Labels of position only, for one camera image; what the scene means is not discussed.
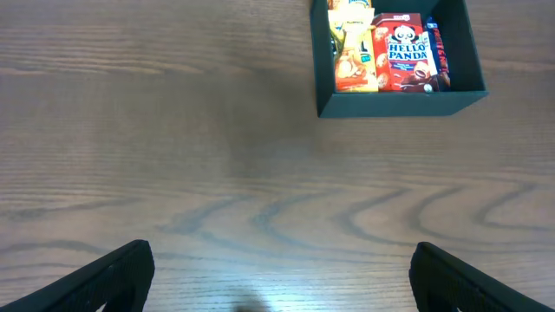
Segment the wooden table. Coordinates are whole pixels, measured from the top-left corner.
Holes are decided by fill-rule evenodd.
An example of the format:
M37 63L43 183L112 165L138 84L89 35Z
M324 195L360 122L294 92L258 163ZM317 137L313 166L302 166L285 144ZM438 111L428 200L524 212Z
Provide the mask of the wooden table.
M319 120L309 0L0 2L0 304L128 241L147 311L414 311L430 241L555 307L552 0L468 0L491 95Z

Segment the snack box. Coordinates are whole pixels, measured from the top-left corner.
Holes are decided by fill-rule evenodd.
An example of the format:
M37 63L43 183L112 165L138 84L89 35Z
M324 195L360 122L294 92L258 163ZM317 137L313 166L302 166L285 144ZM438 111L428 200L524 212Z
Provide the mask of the snack box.
M342 93L336 90L330 45L328 1L313 0L310 10L317 113L322 118L446 116L487 96L464 0L373 0L375 13L433 16L449 60L451 91L433 93Z

